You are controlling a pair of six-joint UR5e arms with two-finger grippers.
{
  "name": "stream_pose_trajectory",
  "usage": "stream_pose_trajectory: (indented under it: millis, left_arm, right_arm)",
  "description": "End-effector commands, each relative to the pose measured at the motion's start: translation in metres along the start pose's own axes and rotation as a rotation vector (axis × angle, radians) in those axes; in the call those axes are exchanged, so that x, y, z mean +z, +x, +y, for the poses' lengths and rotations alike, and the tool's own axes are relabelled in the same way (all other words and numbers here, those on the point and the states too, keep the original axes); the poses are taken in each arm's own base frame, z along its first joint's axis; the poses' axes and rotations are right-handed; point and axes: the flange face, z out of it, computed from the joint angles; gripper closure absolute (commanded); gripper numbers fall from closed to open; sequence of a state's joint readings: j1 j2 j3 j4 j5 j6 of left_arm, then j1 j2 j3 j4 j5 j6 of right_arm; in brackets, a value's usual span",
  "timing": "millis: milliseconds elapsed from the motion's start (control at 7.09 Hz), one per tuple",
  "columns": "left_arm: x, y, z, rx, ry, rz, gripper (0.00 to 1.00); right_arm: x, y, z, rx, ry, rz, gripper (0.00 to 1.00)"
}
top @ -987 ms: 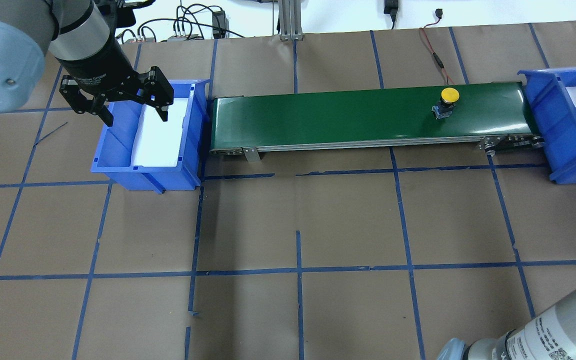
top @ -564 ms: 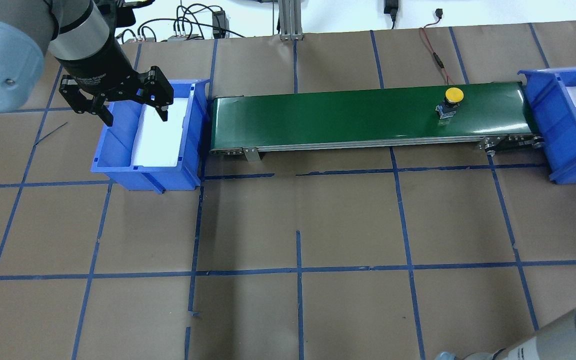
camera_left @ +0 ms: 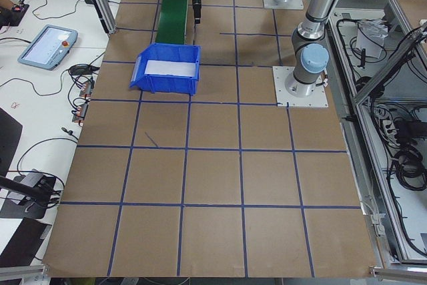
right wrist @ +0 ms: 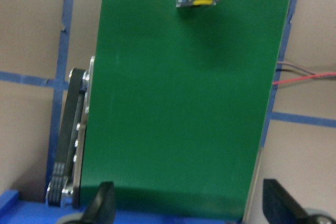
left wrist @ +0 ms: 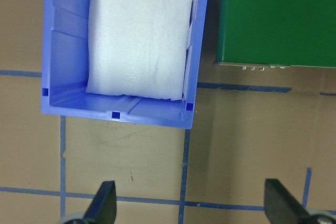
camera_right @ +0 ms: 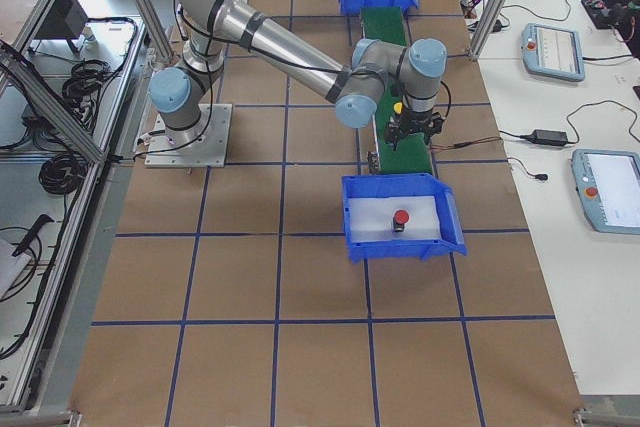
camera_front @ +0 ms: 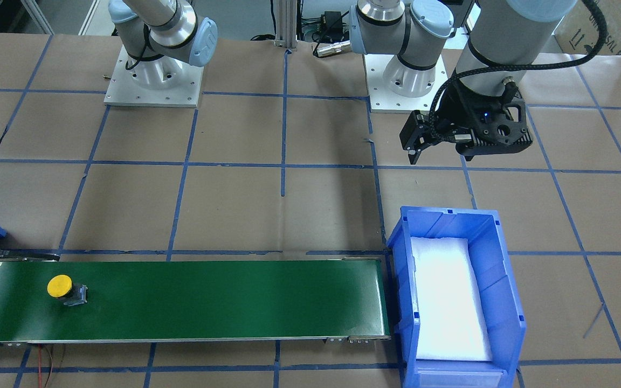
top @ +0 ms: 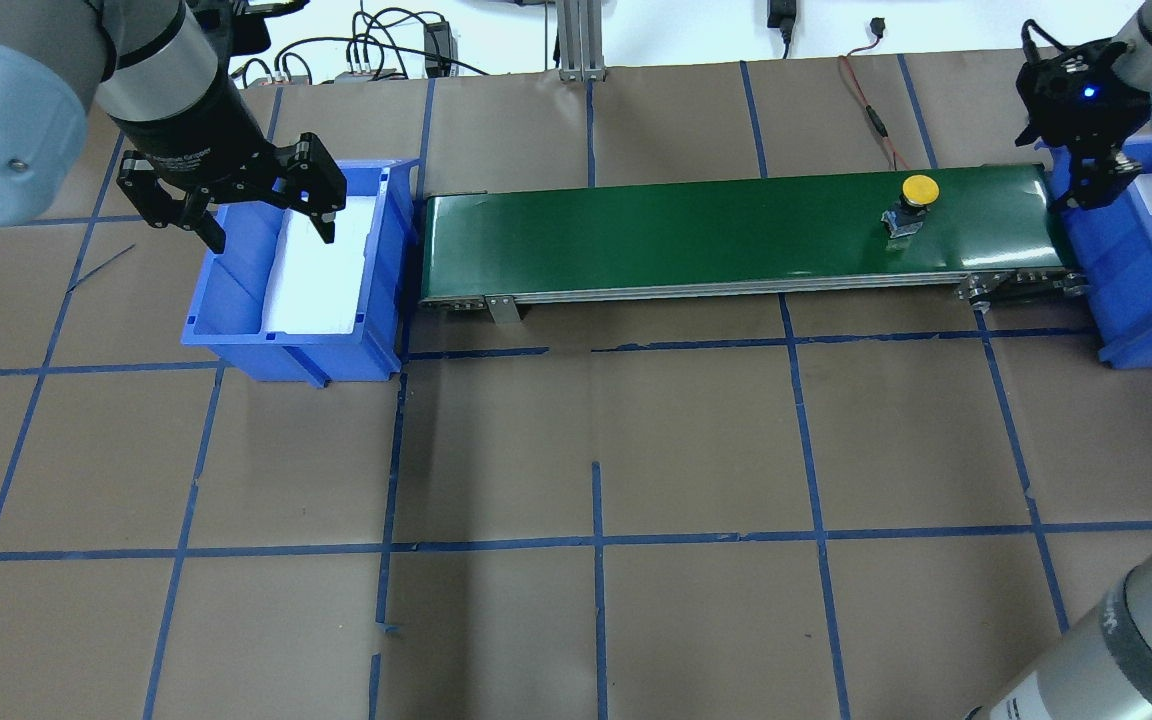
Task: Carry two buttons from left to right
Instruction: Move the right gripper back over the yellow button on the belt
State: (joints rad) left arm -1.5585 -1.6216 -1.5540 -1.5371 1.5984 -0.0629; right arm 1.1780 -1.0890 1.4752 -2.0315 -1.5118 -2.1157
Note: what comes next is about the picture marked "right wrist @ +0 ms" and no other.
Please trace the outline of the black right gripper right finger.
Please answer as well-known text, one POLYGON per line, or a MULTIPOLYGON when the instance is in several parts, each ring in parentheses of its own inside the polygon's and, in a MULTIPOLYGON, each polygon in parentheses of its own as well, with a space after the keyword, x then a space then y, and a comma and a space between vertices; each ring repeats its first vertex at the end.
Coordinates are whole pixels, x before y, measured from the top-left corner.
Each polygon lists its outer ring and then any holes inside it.
POLYGON ((262 190, 263 214, 268 223, 319 223, 276 179, 264 179, 262 190))

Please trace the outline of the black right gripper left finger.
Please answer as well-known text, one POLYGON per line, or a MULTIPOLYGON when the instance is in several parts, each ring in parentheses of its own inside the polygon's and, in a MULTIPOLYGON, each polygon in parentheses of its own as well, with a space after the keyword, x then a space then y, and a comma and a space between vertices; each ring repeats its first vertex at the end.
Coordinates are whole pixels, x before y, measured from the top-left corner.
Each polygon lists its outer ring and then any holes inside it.
POLYGON ((81 217, 81 223, 113 223, 116 216, 113 182, 103 182, 81 217))

